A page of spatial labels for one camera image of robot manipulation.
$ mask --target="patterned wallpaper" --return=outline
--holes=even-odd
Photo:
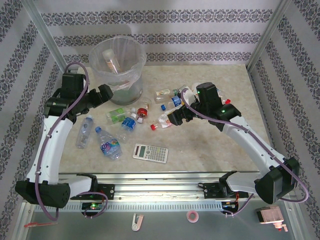
[[[251,73],[275,149],[300,162],[312,239],[320,239],[319,16],[318,1],[292,1]]]
[[[35,158],[44,104],[61,72],[18,0],[0,3],[0,240],[11,239],[22,199],[15,192]]]
[[[147,65],[245,64],[280,0],[36,1],[66,62],[88,63],[93,46],[131,36]]]

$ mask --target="clear plastic bottle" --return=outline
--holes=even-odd
[[[141,97],[137,105],[138,105],[138,110],[136,111],[136,114],[137,114],[136,121],[139,124],[142,124],[144,119],[148,116],[148,111],[151,108],[152,102],[147,97]]]
[[[170,127],[172,123],[170,122],[168,116],[166,114],[162,114],[157,121],[154,121],[153,124],[150,125],[152,131],[157,129],[165,129]]]
[[[97,126],[95,132],[98,137],[98,141],[101,144],[101,151],[103,154],[111,158],[112,160],[118,159],[121,154],[121,146],[116,138],[114,138],[109,132],[102,130],[101,127]]]
[[[166,101],[169,101],[170,98],[173,98],[174,96],[177,96],[178,93],[180,93],[186,85],[183,85],[180,88],[176,88],[173,90],[170,89],[163,89],[159,91],[155,91],[153,93],[154,101],[156,104],[164,103]]]
[[[126,117],[130,116],[131,113],[135,113],[136,109],[134,107],[121,107],[113,111],[106,113],[106,124],[112,125],[118,122],[123,122]]]
[[[176,106],[179,106],[181,104],[181,99],[178,96],[172,97],[169,101],[167,101],[165,104],[161,105],[162,111],[173,109]]]
[[[102,55],[106,64],[114,74],[119,74],[122,72],[118,60],[116,58],[115,52],[111,48],[103,51]]]
[[[130,133],[135,129],[137,114],[132,113],[130,117],[126,117],[116,134],[116,138],[124,143],[127,142]]]
[[[80,149],[86,148],[88,144],[89,135],[93,126],[94,126],[94,120],[92,116],[87,116],[85,119],[83,119],[81,127],[79,129],[79,134],[75,143],[75,145],[78,148]]]
[[[225,93],[222,92],[220,89],[216,89],[217,93],[218,93],[218,96],[219,98],[221,98],[221,102],[222,104],[229,104],[231,103],[231,100],[229,98],[226,97]]]

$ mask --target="pink tape roll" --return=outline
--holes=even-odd
[[[191,214],[194,214],[194,216],[195,216],[194,219],[191,219],[191,218],[190,218],[190,215],[191,215]],[[189,221],[190,223],[194,224],[194,223],[198,222],[198,220],[199,220],[199,214],[198,214],[195,210],[191,210],[191,211],[188,211],[188,212],[187,212],[186,218],[188,219],[188,221]]]

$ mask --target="transparent bin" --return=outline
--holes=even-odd
[[[102,52],[112,49],[121,72],[113,73]],[[132,37],[116,36],[100,42],[89,53],[89,63],[99,84],[107,84],[113,91],[111,101],[117,105],[129,105],[137,101],[143,90],[142,68],[147,56],[142,46]]]

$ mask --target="beige floor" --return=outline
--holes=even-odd
[[[96,87],[89,69],[90,87]],[[75,147],[76,138],[85,116],[79,116],[65,143],[60,173],[133,173],[169,171],[256,171],[257,167],[245,151],[231,138],[221,133],[205,120],[194,119],[181,126],[152,131],[150,124],[161,114],[160,104],[154,104],[153,91],[175,89],[183,84],[212,82],[223,90],[231,103],[239,109],[249,125],[268,141],[254,92],[244,65],[198,65],[198,66],[145,66],[142,72],[143,97],[152,99],[152,108],[143,124],[138,124],[128,143],[122,143],[122,156],[116,161],[104,157],[99,149],[94,130],[87,149]],[[106,125],[105,113],[118,106],[107,102],[89,115],[95,126],[101,126],[115,135],[120,123]],[[136,143],[166,147],[169,149],[167,164],[158,164],[132,158]]]

